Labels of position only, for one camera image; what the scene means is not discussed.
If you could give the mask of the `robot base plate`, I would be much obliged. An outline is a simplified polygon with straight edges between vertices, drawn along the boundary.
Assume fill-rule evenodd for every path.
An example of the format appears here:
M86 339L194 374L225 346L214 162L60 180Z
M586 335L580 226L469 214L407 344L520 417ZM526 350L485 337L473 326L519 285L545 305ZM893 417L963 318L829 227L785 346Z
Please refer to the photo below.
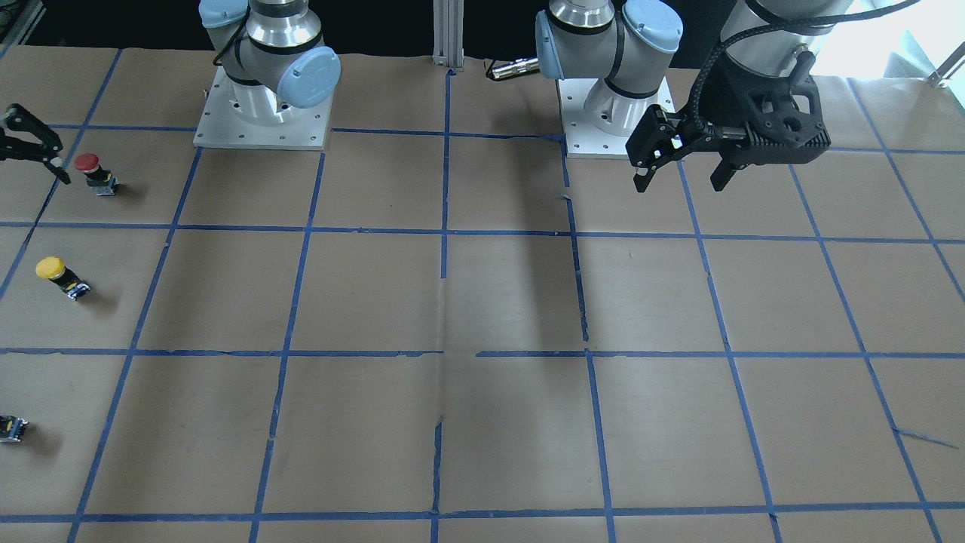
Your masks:
M311 108L283 102L265 86L242 85L218 68L193 145L205 149L323 151L333 97Z

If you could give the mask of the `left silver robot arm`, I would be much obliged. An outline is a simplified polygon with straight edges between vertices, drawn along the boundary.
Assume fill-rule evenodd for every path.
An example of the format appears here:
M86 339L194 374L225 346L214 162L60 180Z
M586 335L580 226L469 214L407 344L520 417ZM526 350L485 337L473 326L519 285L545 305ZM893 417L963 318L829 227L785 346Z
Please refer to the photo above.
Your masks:
M550 79L593 79L590 114L627 137L644 192L665 164L717 152L722 190L750 165L809 164L831 145L816 83L814 42L848 1L737 1L678 112L656 93L685 34L662 1L551 1L535 18L535 54Z

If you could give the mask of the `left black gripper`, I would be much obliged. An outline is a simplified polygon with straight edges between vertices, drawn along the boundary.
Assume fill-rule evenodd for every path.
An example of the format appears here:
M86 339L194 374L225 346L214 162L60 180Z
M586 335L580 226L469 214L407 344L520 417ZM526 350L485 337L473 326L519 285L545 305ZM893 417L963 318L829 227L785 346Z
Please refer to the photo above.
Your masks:
M807 164L832 144L816 82L810 70L813 53L801 53L786 77L757 75L726 53L710 69L697 113L691 104L669 112L651 104L625 144L638 193L649 187L656 171L689 152L717 151L719 164L709 177L714 192L723 192L747 164Z

